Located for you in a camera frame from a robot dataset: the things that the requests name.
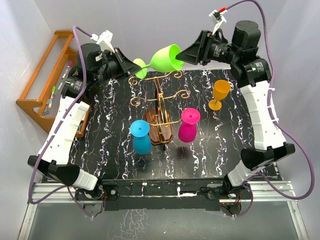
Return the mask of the green wine glass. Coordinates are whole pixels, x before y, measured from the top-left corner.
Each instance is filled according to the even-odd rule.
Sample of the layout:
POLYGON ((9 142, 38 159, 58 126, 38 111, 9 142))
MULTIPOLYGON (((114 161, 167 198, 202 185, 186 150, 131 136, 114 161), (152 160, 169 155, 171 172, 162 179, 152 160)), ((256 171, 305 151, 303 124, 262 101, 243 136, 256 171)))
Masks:
POLYGON ((158 50, 149 64, 146 64, 142 59, 136 58, 133 63, 141 67, 141 70, 136 72, 134 75, 139 79, 144 79, 148 73, 147 68, 152 68, 155 71, 161 73, 168 73, 174 71, 180 71, 184 62, 176 59, 176 56, 181 52, 178 45, 172 44, 158 50))

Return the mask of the orange wine glass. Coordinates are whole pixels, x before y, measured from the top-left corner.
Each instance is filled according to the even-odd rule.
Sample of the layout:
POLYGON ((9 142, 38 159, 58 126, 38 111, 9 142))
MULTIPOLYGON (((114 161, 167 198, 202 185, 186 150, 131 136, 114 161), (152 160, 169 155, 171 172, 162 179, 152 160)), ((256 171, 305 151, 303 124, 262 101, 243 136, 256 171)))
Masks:
POLYGON ((218 111, 222 108, 221 100, 225 99, 231 90, 231 85, 226 80, 218 80, 213 86, 213 100, 210 100, 208 106, 213 111, 218 111))

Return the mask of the blue wine glass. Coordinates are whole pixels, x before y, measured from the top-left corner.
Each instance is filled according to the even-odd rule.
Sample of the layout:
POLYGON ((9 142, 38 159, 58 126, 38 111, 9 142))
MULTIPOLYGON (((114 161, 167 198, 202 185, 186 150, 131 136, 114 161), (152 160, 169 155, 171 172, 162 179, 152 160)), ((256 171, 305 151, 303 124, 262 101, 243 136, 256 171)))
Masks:
POLYGON ((130 126, 133 135, 133 149, 137 154, 148 154, 152 149, 149 137, 150 125, 145 120, 136 120, 130 126))

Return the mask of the pink wine glass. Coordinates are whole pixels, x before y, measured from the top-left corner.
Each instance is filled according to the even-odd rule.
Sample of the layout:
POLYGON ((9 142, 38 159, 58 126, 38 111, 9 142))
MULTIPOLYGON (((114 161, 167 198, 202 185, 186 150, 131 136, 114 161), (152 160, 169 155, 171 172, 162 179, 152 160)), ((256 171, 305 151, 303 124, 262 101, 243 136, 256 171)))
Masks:
POLYGON ((182 124, 179 127, 178 138, 184 143, 193 142, 197 135, 196 124, 200 121, 201 114, 195 108, 186 108, 181 113, 182 124))

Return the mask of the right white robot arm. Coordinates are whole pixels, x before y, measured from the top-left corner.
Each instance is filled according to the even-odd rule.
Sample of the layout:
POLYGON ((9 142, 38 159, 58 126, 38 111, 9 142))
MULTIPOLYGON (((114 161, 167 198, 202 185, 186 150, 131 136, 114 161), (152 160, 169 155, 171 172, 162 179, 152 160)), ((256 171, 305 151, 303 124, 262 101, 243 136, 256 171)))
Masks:
POLYGON ((287 143, 281 130, 276 127, 269 111, 273 105, 267 102, 272 78, 268 62, 257 56, 261 37, 259 25, 250 20, 238 21, 231 42, 221 29, 214 34, 203 30, 197 40, 176 55, 185 63, 203 66, 210 61, 230 65, 232 76, 243 95, 254 133, 254 147, 240 152, 241 160, 223 180, 221 192, 233 199, 240 194, 243 183, 274 162, 295 152, 295 146, 287 143))

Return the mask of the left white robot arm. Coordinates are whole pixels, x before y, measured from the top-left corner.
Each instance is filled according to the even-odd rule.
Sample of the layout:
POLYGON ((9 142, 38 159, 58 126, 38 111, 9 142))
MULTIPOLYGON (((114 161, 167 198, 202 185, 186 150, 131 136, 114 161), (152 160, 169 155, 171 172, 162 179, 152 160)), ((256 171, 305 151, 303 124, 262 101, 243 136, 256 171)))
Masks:
POLYGON ((76 57, 77 65, 71 68, 62 88, 57 115, 46 142, 37 155, 28 158, 27 164, 34 174, 40 173, 68 187, 85 189, 91 199, 97 200, 104 188, 96 176, 69 163, 71 146, 100 82, 126 78, 141 67, 125 57, 120 49, 96 43, 81 45, 76 57))

